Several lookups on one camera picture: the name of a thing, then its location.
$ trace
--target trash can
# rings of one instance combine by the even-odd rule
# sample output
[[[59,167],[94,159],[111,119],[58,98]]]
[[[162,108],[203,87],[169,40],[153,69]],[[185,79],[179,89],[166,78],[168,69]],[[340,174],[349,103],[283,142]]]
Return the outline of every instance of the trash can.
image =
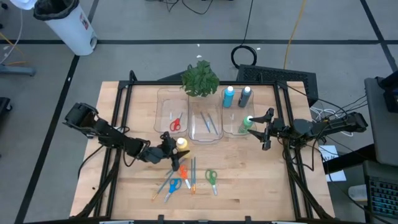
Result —
[[[97,36],[79,0],[37,0],[33,16],[49,25],[75,55],[94,51]]]

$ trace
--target table frame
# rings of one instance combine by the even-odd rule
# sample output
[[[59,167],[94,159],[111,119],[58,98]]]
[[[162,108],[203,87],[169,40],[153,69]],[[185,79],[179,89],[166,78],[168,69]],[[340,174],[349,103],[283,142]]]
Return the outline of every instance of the table frame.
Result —
[[[182,82],[168,82],[168,81],[138,81],[136,75],[134,72],[131,70],[129,74],[129,80],[127,81],[119,81],[118,85],[118,92],[116,93],[116,100],[115,100],[115,105],[114,105],[114,111],[113,111],[113,117],[111,121],[111,125],[115,126],[117,121],[118,121],[118,114],[119,114],[119,109],[121,106],[121,98],[124,89],[127,89],[126,93],[126,99],[124,102],[124,109],[123,109],[123,115],[122,115],[122,120],[121,120],[121,126],[125,126],[127,122],[127,115],[129,111],[129,104],[130,104],[130,99],[131,99],[131,94],[132,94],[132,88],[134,85],[182,85]],[[275,102],[276,102],[276,107],[277,107],[277,112],[278,112],[278,117],[284,121],[284,115],[282,111],[282,104],[280,100],[280,95],[279,95],[279,88],[283,90],[284,93],[284,100],[285,100],[285,105],[286,105],[286,110],[287,110],[287,116],[289,119],[289,125],[292,126],[293,124],[293,111],[292,111],[292,105],[290,103],[290,96],[288,92],[288,87],[287,83],[284,82],[284,85],[278,85],[278,82],[264,82],[262,80],[258,82],[237,82],[237,81],[220,81],[220,85],[268,85],[268,86],[273,86],[274,87],[274,94],[275,94]],[[287,145],[286,141],[283,141],[284,145],[284,151],[286,155],[286,166],[290,170],[294,170],[294,166],[292,163],[287,162],[291,161],[292,157],[290,155],[290,149],[289,146]],[[40,222],[40,223],[53,223],[53,224],[67,224],[67,223],[84,223],[84,224],[89,224],[89,223],[99,223],[99,222],[106,222],[106,221],[112,221],[111,219],[111,214],[112,214],[112,209],[113,209],[113,202],[114,202],[114,195],[116,191],[116,184],[118,180],[118,172],[119,172],[119,165],[120,165],[120,160],[121,160],[121,154],[122,154],[122,149],[116,149],[116,155],[114,157],[114,162],[112,165],[112,168],[109,170],[109,163],[111,160],[111,153],[112,153],[112,148],[107,147],[106,152],[105,152],[105,157],[104,157],[104,163],[103,163],[103,168],[101,172],[101,178],[100,178],[100,183],[99,183],[99,188],[94,194],[93,198],[90,200],[89,204],[83,209],[81,213],[79,213],[75,217],[71,217],[68,220],[53,220],[53,221],[47,221],[47,222]],[[297,164],[301,164],[297,166],[298,173],[295,172],[292,175],[288,175],[289,177],[289,184],[290,184],[290,191],[292,194],[292,203],[293,203],[293,208],[294,208],[294,215],[295,215],[295,220],[293,222],[304,222],[304,223],[347,223],[351,224],[353,222],[343,222],[335,219],[325,219],[325,217],[321,216],[319,211],[323,211],[321,206],[317,203],[313,195],[310,193],[310,191],[307,189],[307,181],[305,178],[305,173],[302,165],[302,156],[300,153],[299,149],[295,149],[296,153],[296,160]],[[109,197],[108,201],[106,204],[106,213],[105,216],[100,216],[100,211],[101,211],[101,204],[102,204],[102,198],[103,198],[103,193],[107,189],[108,185],[110,184],[109,188]],[[299,199],[297,197],[297,189],[296,189],[296,184],[298,187],[301,189],[303,192],[303,199],[304,199],[304,205],[305,205],[305,211],[307,214],[307,217],[302,217],[301,212],[300,212],[300,205],[299,205]],[[321,219],[316,219],[313,218],[313,213],[312,213],[312,208],[314,211],[317,212],[318,216],[321,217]],[[88,217],[92,210],[94,209],[93,212],[93,217]],[[251,217],[246,216],[245,221],[211,221],[211,220],[197,220],[197,221],[184,221],[184,220],[179,220],[179,221],[168,221],[164,220],[163,215],[158,216],[158,220],[126,220],[125,222],[122,223],[142,223],[142,224],[163,224],[163,223],[185,223],[185,224],[193,224],[193,223],[244,223],[244,224],[250,224],[250,223],[272,223],[272,221],[251,221]]]

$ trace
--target gray floor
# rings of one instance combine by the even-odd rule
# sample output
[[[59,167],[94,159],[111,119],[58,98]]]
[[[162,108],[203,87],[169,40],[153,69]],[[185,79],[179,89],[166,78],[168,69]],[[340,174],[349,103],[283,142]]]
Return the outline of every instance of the gray floor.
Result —
[[[208,2],[188,1],[197,10]],[[367,0],[386,40],[398,39],[395,22],[398,2]],[[88,14],[93,0],[82,0]],[[248,39],[289,39],[299,14],[300,1],[254,0]],[[92,25],[102,40],[155,39],[241,39],[247,23],[250,1],[215,0],[204,16],[177,4],[171,13],[160,2],[144,0],[99,0]],[[2,12],[1,31],[15,39],[19,31],[19,11],[10,5]],[[24,12],[23,40],[53,40],[58,37],[41,21]],[[366,13],[357,0],[308,0],[295,39],[302,40],[377,40]],[[102,81],[123,80],[133,69],[140,80],[157,80],[181,72],[196,63],[197,56],[211,63],[221,80],[234,80],[238,71],[229,55],[236,44],[145,44],[98,45],[95,52],[80,57],[58,126],[56,128],[39,183],[30,204],[26,222],[67,218],[76,188],[76,173],[83,157],[86,139],[61,124],[75,102],[96,104]],[[286,45],[252,44],[257,50],[257,65],[282,68]],[[0,46],[0,53],[6,50]],[[24,196],[44,137],[54,114],[73,54],[64,45],[21,44],[35,77],[0,75],[0,96],[10,97],[14,110],[0,129],[0,223],[12,223]],[[389,45],[394,57],[398,46]],[[14,51],[7,62],[22,60]],[[251,63],[245,51],[236,54],[240,63]],[[376,45],[292,45],[288,69],[315,72],[320,98],[337,105],[364,95],[363,80],[389,75],[392,70],[379,44]],[[358,110],[369,119],[366,107]],[[349,138],[333,136],[352,149],[373,142],[371,132]],[[337,146],[340,152],[347,149]],[[347,189],[362,184],[361,167],[346,170]],[[330,185],[336,216],[343,220],[364,221],[363,212],[348,202]]]

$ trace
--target black metal frame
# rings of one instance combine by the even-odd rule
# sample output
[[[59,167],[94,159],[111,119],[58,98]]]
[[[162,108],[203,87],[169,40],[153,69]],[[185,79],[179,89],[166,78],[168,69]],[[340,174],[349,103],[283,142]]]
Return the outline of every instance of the black metal frame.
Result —
[[[182,85],[182,82],[169,82],[169,81],[138,81],[134,72],[130,71],[130,79],[128,81],[119,81],[118,85],[118,92],[116,93],[116,101],[114,105],[114,111],[113,111],[113,117],[111,124],[113,126],[116,125],[117,119],[118,119],[118,114],[121,106],[121,97],[123,94],[123,91],[125,88],[127,88],[127,93],[126,93],[126,100],[124,102],[124,109],[123,109],[123,115],[122,115],[122,121],[121,121],[121,126],[125,126],[127,122],[127,115],[129,111],[129,105],[130,105],[130,99],[131,99],[131,94],[132,94],[132,88],[134,85]],[[290,125],[292,125],[294,117],[293,117],[293,111],[292,111],[292,105],[290,104],[290,97],[289,97],[289,92],[286,86],[279,86],[277,82],[264,82],[264,81],[259,81],[259,82],[234,82],[234,81],[227,81],[227,82],[220,82],[220,85],[267,85],[267,86],[272,86],[274,88],[274,94],[275,94],[275,102],[276,102],[276,107],[277,107],[277,112],[278,112],[278,117],[283,120],[284,115],[282,112],[282,103],[280,100],[280,95],[279,95],[279,87],[283,90],[284,93],[284,100],[286,104],[286,110],[287,110],[287,116],[289,119]],[[47,221],[47,222],[40,222],[40,223],[59,223],[59,224],[66,224],[66,223],[99,223],[103,221],[111,221],[111,214],[112,214],[112,209],[113,209],[113,202],[114,202],[114,195],[116,191],[116,183],[118,179],[118,171],[119,171],[119,165],[120,165],[120,160],[121,160],[121,149],[115,149],[116,150],[116,155],[114,158],[114,163],[113,167],[116,168],[114,170],[115,172],[112,173],[112,180],[111,180],[111,185],[109,188],[109,197],[107,201],[107,206],[106,206],[106,213],[105,216],[100,216],[100,211],[101,211],[101,204],[102,204],[102,194],[100,195],[100,198],[98,202],[95,205],[93,217],[72,217],[68,220],[53,220],[53,221]],[[291,161],[291,155],[290,155],[290,149],[289,146],[286,144],[284,141],[284,151],[285,151],[285,156],[286,156],[286,166],[288,169],[294,169],[293,164],[288,162]],[[300,151],[298,149],[295,150],[296,153],[296,158],[297,158],[297,163],[302,164],[302,158]],[[103,168],[102,168],[102,173],[101,173],[101,179],[100,179],[100,185],[103,185],[106,182],[106,179],[109,178],[111,175],[109,171],[109,163],[110,163],[110,158],[112,154],[112,149],[107,148],[105,157],[104,157],[104,163],[103,163]],[[303,165],[297,166],[298,167],[298,174],[300,180],[302,181],[302,186],[299,187],[304,187],[307,188],[306,180],[305,180],[305,173],[303,169]],[[293,203],[293,209],[294,209],[294,215],[295,215],[295,221],[296,222],[305,222],[305,223],[353,223],[353,222],[341,222],[338,220],[324,220],[324,219],[314,219],[313,218],[313,213],[312,213],[312,206],[310,205],[308,198],[304,198],[304,204],[305,204],[305,211],[307,214],[307,217],[304,218],[301,216],[300,213],[300,205],[299,205],[299,199],[297,197],[297,189],[296,189],[296,182],[294,178],[291,175],[288,175],[289,178],[289,184],[290,184],[290,191],[292,194],[292,203]],[[185,221],[185,220],[174,220],[174,221],[165,221],[163,215],[159,215],[158,220],[134,220],[134,223],[148,223],[148,224],[163,224],[163,223],[186,223],[186,224],[191,224],[191,223],[199,223],[199,222],[206,222],[206,223],[212,223],[212,224],[219,224],[219,223],[244,223],[244,224],[250,224],[250,223],[271,223],[269,221],[261,221],[261,222],[254,222],[251,221],[251,217],[245,217],[245,221]]]

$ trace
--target green plant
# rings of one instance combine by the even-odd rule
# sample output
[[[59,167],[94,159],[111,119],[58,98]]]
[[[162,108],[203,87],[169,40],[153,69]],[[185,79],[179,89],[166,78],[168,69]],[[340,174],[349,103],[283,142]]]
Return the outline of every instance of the green plant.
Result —
[[[188,66],[187,71],[182,75],[182,88],[189,96],[207,96],[214,94],[220,80],[211,71],[210,63],[202,60],[196,67]]]

